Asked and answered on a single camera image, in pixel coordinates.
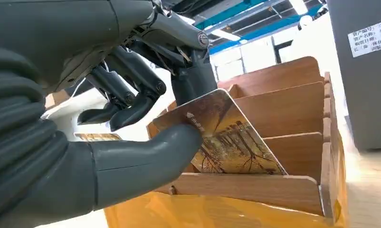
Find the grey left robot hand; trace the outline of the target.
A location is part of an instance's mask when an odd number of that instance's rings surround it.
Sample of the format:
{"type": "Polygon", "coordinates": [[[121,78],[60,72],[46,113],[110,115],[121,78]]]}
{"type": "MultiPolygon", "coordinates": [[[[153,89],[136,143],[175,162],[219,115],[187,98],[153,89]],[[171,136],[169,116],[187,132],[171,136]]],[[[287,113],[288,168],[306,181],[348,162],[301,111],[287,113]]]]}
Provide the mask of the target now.
{"type": "Polygon", "coordinates": [[[43,118],[47,95],[88,79],[103,109],[79,124],[140,121],[166,91],[177,105],[217,88],[204,31],[159,0],[0,0],[0,228],[88,214],[177,179],[202,136],[176,123],[145,142],[71,142],[43,118]]]}

